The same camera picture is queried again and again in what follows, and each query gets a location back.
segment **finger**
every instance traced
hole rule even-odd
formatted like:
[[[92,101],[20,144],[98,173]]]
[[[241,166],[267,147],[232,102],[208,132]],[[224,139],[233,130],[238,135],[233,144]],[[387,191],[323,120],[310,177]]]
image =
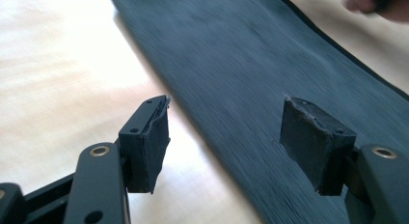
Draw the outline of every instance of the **finger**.
[[[345,0],[343,5],[351,12],[358,12],[359,11],[359,7],[358,7],[357,3],[355,3],[354,0]]]

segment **brass grommet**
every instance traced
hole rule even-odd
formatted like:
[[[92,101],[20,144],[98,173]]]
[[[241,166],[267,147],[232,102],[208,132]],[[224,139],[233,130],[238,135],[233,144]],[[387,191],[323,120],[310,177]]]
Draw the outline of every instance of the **brass grommet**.
[[[92,156],[103,156],[108,154],[109,148],[106,146],[98,146],[90,150],[90,155]]]
[[[4,197],[4,195],[6,195],[6,191],[0,189],[0,200]]]
[[[372,152],[374,154],[377,154],[381,157],[388,158],[388,159],[394,159],[397,157],[394,151],[386,149],[386,148],[382,148],[382,147],[374,147],[372,149]]]

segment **black plastic part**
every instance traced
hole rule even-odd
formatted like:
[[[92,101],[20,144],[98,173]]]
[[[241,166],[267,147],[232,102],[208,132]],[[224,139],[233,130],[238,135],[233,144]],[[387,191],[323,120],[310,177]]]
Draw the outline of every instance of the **black plastic part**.
[[[63,223],[73,174],[24,196],[29,214],[25,223]]]
[[[313,103],[286,98],[280,142],[321,195],[340,195],[341,167],[356,134]]]
[[[167,109],[170,99],[160,96],[146,100],[119,134],[122,153],[131,160],[132,177],[128,192],[153,193],[169,144]]]
[[[129,223],[120,149],[100,143],[78,159],[64,223]]]
[[[350,224],[372,223],[374,211],[371,203],[357,198],[350,190],[345,196],[345,206],[348,211]]]
[[[354,148],[351,155],[345,158],[341,169],[341,176],[343,183],[349,189],[348,192],[353,194],[357,199],[370,203],[367,189],[365,188],[361,173],[356,164],[359,153],[359,150]]]
[[[375,148],[381,148],[381,154],[394,154],[381,156]],[[409,223],[408,158],[396,150],[366,145],[361,148],[357,165],[375,211],[372,223]]]
[[[27,216],[20,187],[15,183],[0,183],[0,223],[23,223]]]
[[[373,0],[375,2],[374,13],[384,12],[391,5],[392,0]]]

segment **dark fabric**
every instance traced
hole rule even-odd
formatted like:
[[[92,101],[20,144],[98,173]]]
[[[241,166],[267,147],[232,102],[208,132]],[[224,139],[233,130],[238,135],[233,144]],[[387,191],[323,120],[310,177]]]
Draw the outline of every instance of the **dark fabric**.
[[[266,222],[348,222],[343,198],[318,196],[278,143],[286,95],[310,100],[349,126],[357,146],[377,143],[408,154],[408,97],[287,0],[113,1]]]

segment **light wood surface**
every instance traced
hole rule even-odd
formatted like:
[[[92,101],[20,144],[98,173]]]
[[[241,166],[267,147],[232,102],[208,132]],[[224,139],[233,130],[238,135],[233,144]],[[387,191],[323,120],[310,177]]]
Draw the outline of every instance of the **light wood surface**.
[[[409,28],[350,14],[341,0],[292,0],[342,46],[409,93]],[[110,0],[0,0],[0,182],[24,194],[113,142],[144,100],[169,94]],[[260,223],[175,102],[153,195],[131,194],[133,223]]]

